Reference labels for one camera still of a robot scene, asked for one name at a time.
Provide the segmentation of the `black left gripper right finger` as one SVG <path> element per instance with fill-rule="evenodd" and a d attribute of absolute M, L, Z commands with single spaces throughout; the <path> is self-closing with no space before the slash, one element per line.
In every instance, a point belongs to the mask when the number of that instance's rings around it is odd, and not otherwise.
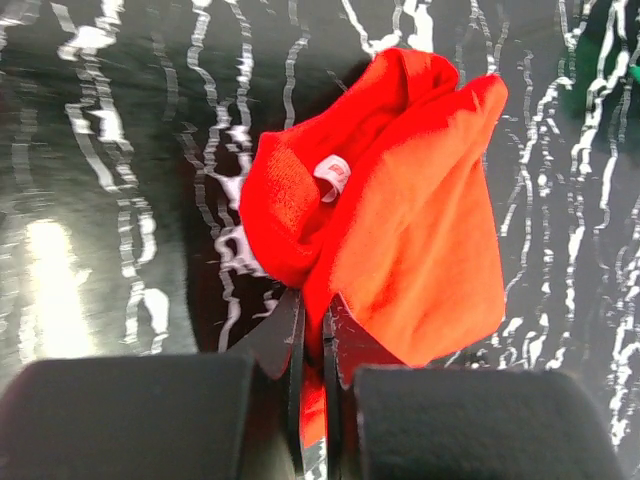
<path fill-rule="evenodd" d="M 620 479 L 585 391 L 557 371 L 410 368 L 352 317 L 323 321 L 332 479 Z"/>

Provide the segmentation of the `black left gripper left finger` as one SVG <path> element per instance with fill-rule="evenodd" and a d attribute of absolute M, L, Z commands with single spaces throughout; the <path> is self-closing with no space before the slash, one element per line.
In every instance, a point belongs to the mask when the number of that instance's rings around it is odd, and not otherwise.
<path fill-rule="evenodd" d="M 43 360 L 1 399 L 5 479 L 295 479 L 305 307 L 223 353 Z"/>

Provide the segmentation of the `red t shirt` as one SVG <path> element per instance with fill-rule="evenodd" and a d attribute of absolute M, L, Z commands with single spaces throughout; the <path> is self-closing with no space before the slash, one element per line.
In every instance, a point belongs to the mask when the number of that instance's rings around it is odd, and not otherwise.
<path fill-rule="evenodd" d="M 389 48 L 323 113 L 259 139 L 239 213 L 263 270 L 307 310 L 302 441 L 326 433 L 322 323 L 335 296 L 402 363 L 491 335 L 505 313 L 482 157 L 508 97 L 444 57 Z"/>

